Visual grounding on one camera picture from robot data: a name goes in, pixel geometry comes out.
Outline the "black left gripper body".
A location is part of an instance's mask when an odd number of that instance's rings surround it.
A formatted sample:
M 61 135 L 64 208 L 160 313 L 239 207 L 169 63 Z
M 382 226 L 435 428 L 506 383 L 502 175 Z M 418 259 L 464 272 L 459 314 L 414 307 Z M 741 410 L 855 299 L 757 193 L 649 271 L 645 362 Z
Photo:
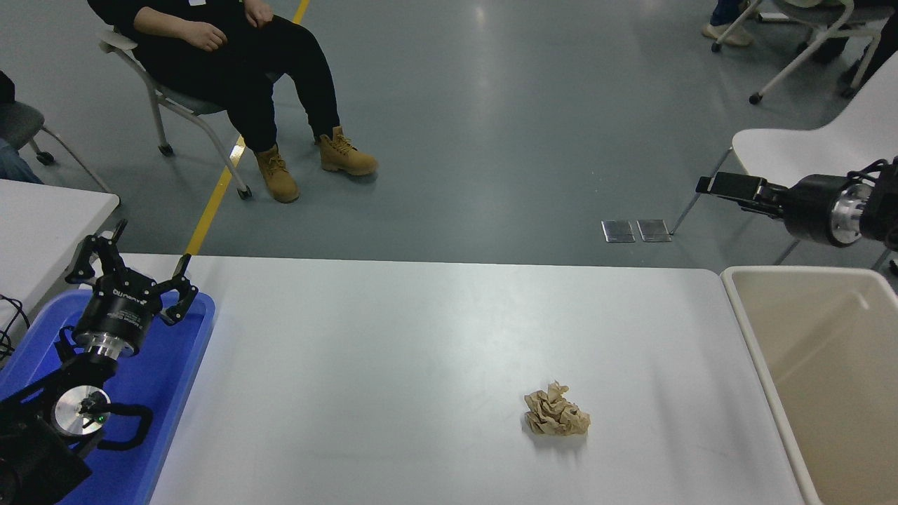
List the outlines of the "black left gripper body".
M 87 349 L 106 336 L 125 342 L 126 349 L 141 349 L 154 317 L 161 312 L 161 295 L 153 291 L 154 284 L 154 279 L 140 273 L 100 277 L 73 332 L 77 347 Z

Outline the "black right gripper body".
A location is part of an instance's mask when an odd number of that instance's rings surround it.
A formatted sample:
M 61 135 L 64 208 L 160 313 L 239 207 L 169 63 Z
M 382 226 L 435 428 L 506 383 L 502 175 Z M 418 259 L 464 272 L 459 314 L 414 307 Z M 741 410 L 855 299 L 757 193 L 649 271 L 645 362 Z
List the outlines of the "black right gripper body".
M 831 213 L 846 184 L 846 177 L 836 175 L 808 175 L 798 181 L 782 199 L 786 230 L 798 240 L 846 246 L 834 236 L 831 223 Z

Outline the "person's right hand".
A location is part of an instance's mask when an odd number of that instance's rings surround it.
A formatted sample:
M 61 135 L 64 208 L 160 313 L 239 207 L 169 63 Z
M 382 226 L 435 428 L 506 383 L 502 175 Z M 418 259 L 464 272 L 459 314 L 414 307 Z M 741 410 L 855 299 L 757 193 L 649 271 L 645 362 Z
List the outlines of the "person's right hand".
M 214 52 L 227 45 L 227 35 L 214 25 L 196 20 L 184 20 L 180 27 L 180 38 L 192 47 L 206 52 Z

